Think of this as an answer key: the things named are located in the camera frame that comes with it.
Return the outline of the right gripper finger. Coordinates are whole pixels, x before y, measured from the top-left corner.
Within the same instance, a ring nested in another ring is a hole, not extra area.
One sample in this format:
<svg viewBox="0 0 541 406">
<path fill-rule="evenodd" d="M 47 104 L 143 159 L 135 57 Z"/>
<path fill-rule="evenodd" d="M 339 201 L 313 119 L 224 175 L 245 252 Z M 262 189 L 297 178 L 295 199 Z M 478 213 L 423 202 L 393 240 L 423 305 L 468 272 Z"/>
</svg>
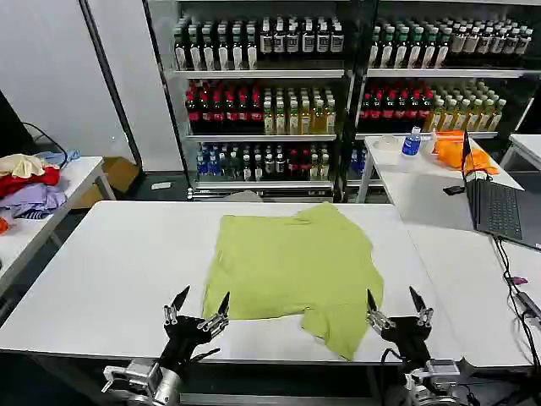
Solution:
<svg viewBox="0 0 541 406">
<path fill-rule="evenodd" d="M 383 331 L 396 327 L 396 323 L 378 310 L 375 299 L 370 289 L 367 289 L 367 322 L 372 328 L 381 334 Z"/>
<path fill-rule="evenodd" d="M 414 306 L 418 312 L 417 323 L 419 326 L 431 326 L 434 310 L 431 307 L 427 307 L 424 303 L 422 296 L 412 287 L 409 287 Z"/>
</svg>

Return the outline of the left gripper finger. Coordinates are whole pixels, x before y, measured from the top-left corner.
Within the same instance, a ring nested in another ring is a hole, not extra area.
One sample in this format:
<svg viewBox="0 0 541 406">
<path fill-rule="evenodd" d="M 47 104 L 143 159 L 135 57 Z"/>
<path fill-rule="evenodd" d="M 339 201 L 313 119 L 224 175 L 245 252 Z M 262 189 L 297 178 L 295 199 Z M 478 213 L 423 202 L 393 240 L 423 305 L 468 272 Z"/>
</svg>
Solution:
<svg viewBox="0 0 541 406">
<path fill-rule="evenodd" d="M 183 291 L 175 296 L 170 305 L 165 305 L 164 312 L 164 325 L 171 326 L 178 323 L 178 311 L 182 308 L 185 299 L 188 296 L 190 286 L 188 285 Z"/>
<path fill-rule="evenodd" d="M 197 328 L 203 332 L 222 332 L 229 323 L 228 311 L 229 311 L 230 293 L 224 296 L 218 311 L 202 321 Z"/>
</svg>

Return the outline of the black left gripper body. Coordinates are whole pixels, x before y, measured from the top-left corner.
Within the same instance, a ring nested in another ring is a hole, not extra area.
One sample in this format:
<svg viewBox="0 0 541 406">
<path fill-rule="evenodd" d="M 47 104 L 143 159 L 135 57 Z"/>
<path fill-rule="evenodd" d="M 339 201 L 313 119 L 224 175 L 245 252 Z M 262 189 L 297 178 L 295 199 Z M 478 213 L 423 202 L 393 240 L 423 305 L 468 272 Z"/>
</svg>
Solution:
<svg viewBox="0 0 541 406">
<path fill-rule="evenodd" d="M 176 325 L 164 326 L 168 342 L 158 359 L 158 365 L 168 370 L 185 370 L 189 365 L 217 353 L 220 349 L 194 355 L 200 345 L 209 343 L 212 332 L 203 332 L 197 326 L 204 319 L 181 315 Z"/>
</svg>

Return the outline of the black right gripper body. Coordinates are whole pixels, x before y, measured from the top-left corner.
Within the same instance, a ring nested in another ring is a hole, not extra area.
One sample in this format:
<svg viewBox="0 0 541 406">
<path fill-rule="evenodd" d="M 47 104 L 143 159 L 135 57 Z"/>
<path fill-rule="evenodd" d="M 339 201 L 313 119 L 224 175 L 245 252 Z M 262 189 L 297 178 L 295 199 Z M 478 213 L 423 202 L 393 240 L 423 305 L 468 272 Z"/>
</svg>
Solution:
<svg viewBox="0 0 541 406">
<path fill-rule="evenodd" d="M 391 317 L 391 323 L 391 327 L 384 328 L 380 336 L 397 346 L 404 369 L 425 367 L 426 362 L 431 359 L 425 341 L 432 327 L 420 326 L 416 316 Z"/>
</svg>

